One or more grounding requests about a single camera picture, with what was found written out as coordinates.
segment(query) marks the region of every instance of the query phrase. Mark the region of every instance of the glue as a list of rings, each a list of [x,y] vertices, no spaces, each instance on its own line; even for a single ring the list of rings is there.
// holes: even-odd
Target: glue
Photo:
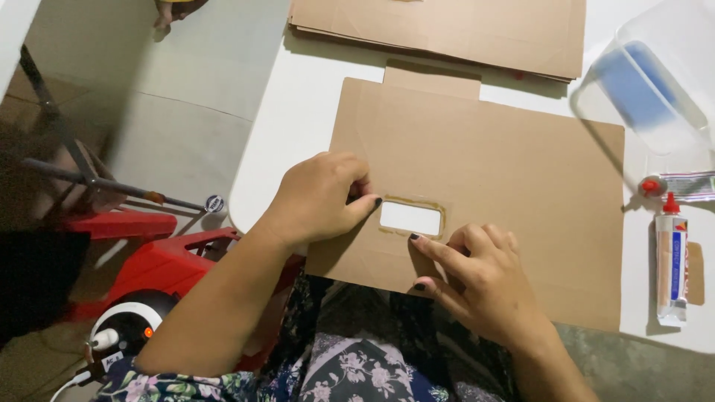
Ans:
[[[672,192],[656,216],[658,322],[668,327],[684,327],[688,304],[688,220],[679,215],[680,206]]]

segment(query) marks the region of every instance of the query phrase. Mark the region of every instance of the floor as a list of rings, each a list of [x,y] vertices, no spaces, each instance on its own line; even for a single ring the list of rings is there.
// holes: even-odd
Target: floor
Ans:
[[[210,0],[166,37],[150,29],[151,0],[52,0],[26,43],[46,75],[86,88],[61,106],[101,133],[120,181],[190,202],[227,195],[282,35],[289,0]],[[228,225],[226,214],[169,209],[178,233]],[[109,273],[131,243],[88,270]],[[85,293],[101,292],[85,286]],[[0,353],[0,399],[48,401],[81,356],[91,323],[16,338]],[[604,401],[715,401],[715,358],[566,325],[559,332]],[[60,401],[86,401],[97,386]]]

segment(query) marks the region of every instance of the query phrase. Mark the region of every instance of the floral shirt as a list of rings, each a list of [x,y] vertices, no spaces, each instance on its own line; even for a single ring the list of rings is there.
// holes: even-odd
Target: floral shirt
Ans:
[[[301,274],[259,373],[145,376],[122,359],[96,402],[520,401],[509,355],[432,300]]]

